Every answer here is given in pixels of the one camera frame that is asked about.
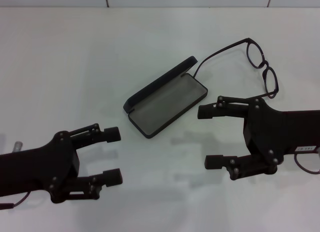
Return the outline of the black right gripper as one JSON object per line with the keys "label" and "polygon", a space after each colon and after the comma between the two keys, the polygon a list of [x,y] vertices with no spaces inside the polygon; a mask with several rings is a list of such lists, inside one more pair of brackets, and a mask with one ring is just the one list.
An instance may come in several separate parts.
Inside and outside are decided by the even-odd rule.
{"label": "black right gripper", "polygon": [[218,96],[216,103],[200,105],[198,119],[214,117],[244,118],[243,136],[250,152],[247,156],[207,155],[206,169],[225,167],[231,180],[274,174],[284,156],[320,152],[320,112],[278,111],[262,98]]}

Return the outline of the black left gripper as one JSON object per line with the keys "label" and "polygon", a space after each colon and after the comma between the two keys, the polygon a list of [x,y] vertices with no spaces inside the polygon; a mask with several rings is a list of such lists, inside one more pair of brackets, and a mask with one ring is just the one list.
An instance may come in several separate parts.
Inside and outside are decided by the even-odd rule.
{"label": "black left gripper", "polygon": [[69,200],[98,200],[103,186],[123,183],[121,171],[117,168],[77,177],[80,162],[76,149],[120,140],[118,127],[101,130],[95,123],[70,132],[58,132],[42,147],[3,154],[0,156],[0,195],[45,190],[53,203],[61,203],[68,197],[64,183],[75,178],[69,180]]}

